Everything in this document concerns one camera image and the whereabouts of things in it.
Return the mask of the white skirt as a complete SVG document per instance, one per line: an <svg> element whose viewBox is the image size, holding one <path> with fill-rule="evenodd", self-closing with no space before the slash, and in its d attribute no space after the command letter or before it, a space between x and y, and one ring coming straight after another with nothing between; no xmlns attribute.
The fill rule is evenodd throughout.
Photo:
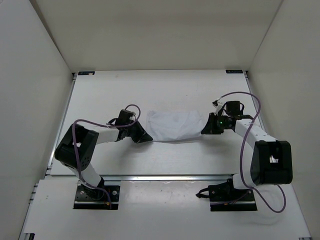
<svg viewBox="0 0 320 240"><path fill-rule="evenodd" d="M154 142L174 142L198 138L205 127L197 111L167 112L150 110L146 115L146 132Z"/></svg>

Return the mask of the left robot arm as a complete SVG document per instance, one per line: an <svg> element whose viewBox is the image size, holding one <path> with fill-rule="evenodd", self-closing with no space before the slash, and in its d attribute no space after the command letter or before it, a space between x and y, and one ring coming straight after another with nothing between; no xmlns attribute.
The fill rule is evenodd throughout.
<svg viewBox="0 0 320 240"><path fill-rule="evenodd" d="M131 138L136 144L153 141L138 119L128 109L122 109L118 117L106 124L77 119L58 144L54 157L78 177L93 199L99 199L104 195L105 187L103 178L91 164L95 148L124 138Z"/></svg>

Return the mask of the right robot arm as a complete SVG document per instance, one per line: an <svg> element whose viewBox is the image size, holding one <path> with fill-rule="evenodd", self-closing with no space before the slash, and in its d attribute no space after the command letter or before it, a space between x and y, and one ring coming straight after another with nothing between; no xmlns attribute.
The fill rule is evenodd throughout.
<svg viewBox="0 0 320 240"><path fill-rule="evenodd" d="M239 173L232 175L232 183L224 187L224 195L236 200L242 190L261 185L288 185L293 180L292 150L286 140L278 140L255 124L254 117L244 114L245 106L238 100L214 101L201 131L203 135L220 135L232 130L243 138L240 148Z"/></svg>

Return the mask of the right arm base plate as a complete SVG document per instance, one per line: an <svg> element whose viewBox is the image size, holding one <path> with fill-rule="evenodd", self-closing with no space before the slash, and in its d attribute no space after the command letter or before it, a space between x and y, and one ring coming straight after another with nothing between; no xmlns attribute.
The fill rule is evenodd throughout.
<svg viewBox="0 0 320 240"><path fill-rule="evenodd" d="M255 196L250 189L234 188L231 179L201 189L197 198L209 199L211 212L254 212L257 211Z"/></svg>

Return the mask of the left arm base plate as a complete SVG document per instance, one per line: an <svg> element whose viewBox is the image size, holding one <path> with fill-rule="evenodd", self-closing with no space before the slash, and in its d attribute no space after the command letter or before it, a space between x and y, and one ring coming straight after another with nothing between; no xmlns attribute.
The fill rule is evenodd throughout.
<svg viewBox="0 0 320 240"><path fill-rule="evenodd" d="M73 209L75 210L118 210L120 200L120 185L109 185L104 183L104 189L108 192L110 201L104 191L90 189L77 184Z"/></svg>

